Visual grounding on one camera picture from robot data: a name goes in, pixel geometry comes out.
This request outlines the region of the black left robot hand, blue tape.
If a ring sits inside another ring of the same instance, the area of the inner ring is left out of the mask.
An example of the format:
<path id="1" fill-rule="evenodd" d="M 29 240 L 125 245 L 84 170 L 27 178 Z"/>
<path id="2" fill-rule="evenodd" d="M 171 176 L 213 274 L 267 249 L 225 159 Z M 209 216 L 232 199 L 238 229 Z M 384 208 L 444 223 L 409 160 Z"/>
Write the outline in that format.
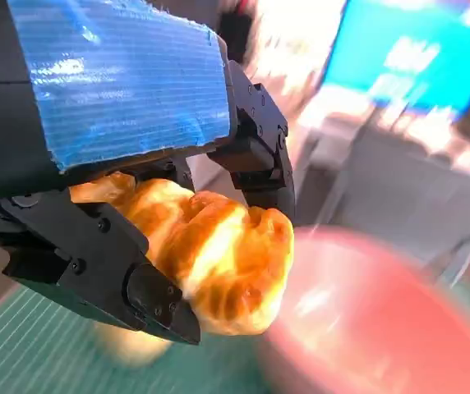
<path id="1" fill-rule="evenodd" d="M 4 274 L 94 321 L 196 345 L 197 317 L 151 241 L 71 186 L 121 171 L 190 186 L 226 169 L 249 204 L 295 212 L 288 123 L 210 28 L 143 1 L 0 1 Z"/>

